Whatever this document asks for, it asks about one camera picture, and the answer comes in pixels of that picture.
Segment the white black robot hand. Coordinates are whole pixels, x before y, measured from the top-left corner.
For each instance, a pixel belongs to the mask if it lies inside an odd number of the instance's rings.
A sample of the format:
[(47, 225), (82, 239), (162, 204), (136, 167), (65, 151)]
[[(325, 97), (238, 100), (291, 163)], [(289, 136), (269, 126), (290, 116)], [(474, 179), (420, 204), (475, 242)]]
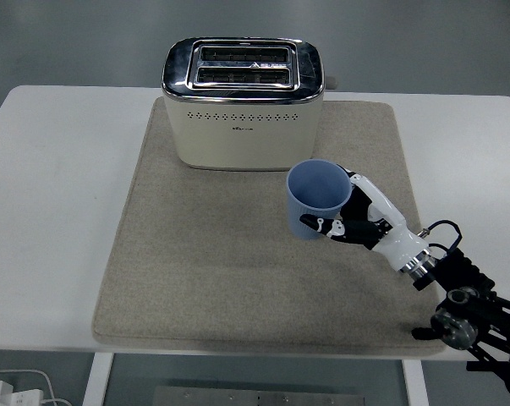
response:
[(299, 220), (329, 239), (383, 255), (392, 269), (414, 280), (426, 275), (436, 264), (428, 243), (409, 230), (403, 214), (367, 177), (350, 171), (347, 175), (352, 194), (340, 218), (303, 214)]

